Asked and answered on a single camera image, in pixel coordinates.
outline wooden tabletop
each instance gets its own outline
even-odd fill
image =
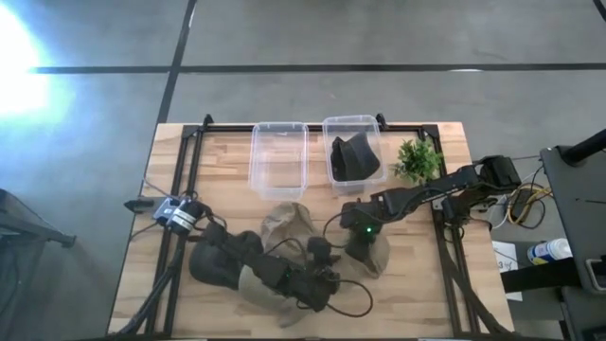
[[[448,172],[471,162],[463,126],[459,122],[437,123]],[[151,149],[146,176],[165,191],[170,190],[183,124],[160,124]],[[198,168],[196,190],[204,203],[229,223],[231,233],[260,230],[260,223],[276,202],[261,201],[248,188],[250,133],[205,134]],[[384,133],[383,160],[396,162],[403,139],[412,133]],[[316,228],[338,213],[341,204],[355,197],[337,197],[327,176],[321,133],[310,133],[308,188],[300,200],[311,212]],[[186,187],[187,170],[181,189]],[[383,188],[400,187],[389,174]],[[368,194],[361,195],[368,200]],[[145,186],[142,194],[160,196]],[[152,222],[151,215],[137,216],[134,232]],[[472,287],[489,311],[506,328],[512,322],[503,285],[492,251],[490,233],[482,223],[465,226],[463,240]],[[330,226],[329,238],[342,237],[343,230]],[[187,269],[193,244],[187,246],[176,307],[174,337],[439,337],[452,336],[436,235],[428,205],[421,206],[402,221],[386,225],[382,231],[391,245],[391,256],[379,279],[365,279],[364,285],[375,299],[373,311],[363,318],[349,318],[328,309],[305,317],[292,327],[281,329],[276,317],[245,302],[237,292],[196,281]],[[152,287],[162,236],[161,228],[139,235],[130,243],[120,280],[110,332],[123,327],[139,308]],[[162,328],[166,296],[161,300],[157,328]],[[462,295],[457,295],[463,325]],[[344,311],[362,312],[367,300],[362,290],[353,289],[334,296],[330,303]]]

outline gray floor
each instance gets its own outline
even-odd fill
[[[0,43],[14,45],[0,56],[10,71],[170,65],[187,0],[0,4],[0,27],[29,32],[28,45],[0,30]],[[606,62],[605,33],[588,0],[200,0],[183,64],[595,63]],[[78,235],[73,249],[45,250],[10,339],[103,335],[133,220],[122,203],[140,188],[168,76],[8,74],[0,188]],[[181,75],[168,122],[460,120],[474,158],[525,156],[602,129],[604,88],[606,71]],[[523,176],[538,165],[517,163]],[[541,228],[504,225],[494,239],[561,236],[548,209]],[[542,325],[516,321],[528,333]]]

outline clear plastic container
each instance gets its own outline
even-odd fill
[[[381,134],[379,133],[379,124],[375,117],[371,115],[328,117],[322,122],[322,132],[324,134],[327,171],[332,183],[332,189],[337,195],[361,193],[387,180],[387,169],[381,152]],[[358,133],[366,133],[368,145],[379,159],[379,162],[381,162],[381,165],[365,180],[336,181],[332,175],[332,164],[330,162],[332,141],[336,137],[341,137],[344,141],[348,141]]]
[[[296,201],[307,188],[307,125],[260,122],[253,128],[248,185],[263,200]]]

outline tan fabric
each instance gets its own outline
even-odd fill
[[[310,212],[298,203],[282,203],[274,207],[261,223],[260,236],[264,250],[270,250],[287,238],[296,238],[307,248],[309,237],[320,235],[320,231],[313,226]],[[301,251],[295,242],[283,243],[272,251],[271,255],[303,263]],[[338,272],[341,278],[357,281],[362,278],[378,278],[389,260],[389,242],[385,236],[378,235],[377,241],[370,248],[370,259],[365,263],[354,260],[345,252],[342,252],[341,257],[333,265],[333,270]],[[352,284],[342,283],[340,290],[347,289],[350,285]],[[296,299],[276,294],[263,285],[248,266],[242,268],[239,288],[240,295],[248,302],[276,312],[277,324],[282,328],[292,326],[305,315],[313,313],[311,310],[298,309]]]

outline potted plant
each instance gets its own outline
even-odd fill
[[[442,154],[436,153],[429,141],[404,140],[398,150],[399,162],[394,165],[394,175],[413,183],[434,179]]]

